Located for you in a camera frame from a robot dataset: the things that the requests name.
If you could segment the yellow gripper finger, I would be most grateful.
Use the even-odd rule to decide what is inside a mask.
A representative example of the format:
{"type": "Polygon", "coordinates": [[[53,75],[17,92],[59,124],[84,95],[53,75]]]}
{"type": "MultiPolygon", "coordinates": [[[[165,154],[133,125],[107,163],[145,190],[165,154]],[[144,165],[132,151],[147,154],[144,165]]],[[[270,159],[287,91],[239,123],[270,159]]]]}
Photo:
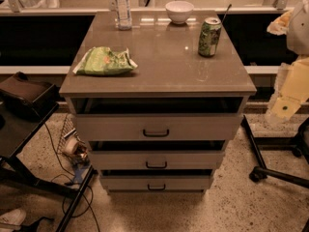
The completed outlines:
{"type": "Polygon", "coordinates": [[[271,124],[280,124],[289,121],[300,109],[301,103],[292,98],[273,94],[267,105],[266,120],[271,124]]]}

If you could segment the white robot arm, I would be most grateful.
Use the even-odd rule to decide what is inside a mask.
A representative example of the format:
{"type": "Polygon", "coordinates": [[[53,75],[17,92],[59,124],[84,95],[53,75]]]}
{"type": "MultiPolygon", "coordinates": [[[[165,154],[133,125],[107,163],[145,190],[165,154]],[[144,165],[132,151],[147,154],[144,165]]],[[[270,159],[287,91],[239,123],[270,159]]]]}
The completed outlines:
{"type": "Polygon", "coordinates": [[[283,123],[309,99],[309,0],[301,0],[292,10],[277,17],[267,31],[286,35],[287,48],[297,55],[291,64],[282,63],[279,67],[267,106],[267,121],[283,123]]]}

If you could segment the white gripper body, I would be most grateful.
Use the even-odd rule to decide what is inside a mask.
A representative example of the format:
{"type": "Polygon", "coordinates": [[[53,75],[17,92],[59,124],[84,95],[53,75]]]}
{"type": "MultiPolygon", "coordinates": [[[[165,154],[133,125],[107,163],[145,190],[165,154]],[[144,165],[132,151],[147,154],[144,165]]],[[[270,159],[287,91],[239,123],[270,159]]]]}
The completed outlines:
{"type": "Polygon", "coordinates": [[[309,99],[309,57],[298,57],[291,65],[283,63],[276,81],[280,98],[306,102],[309,99]]]}

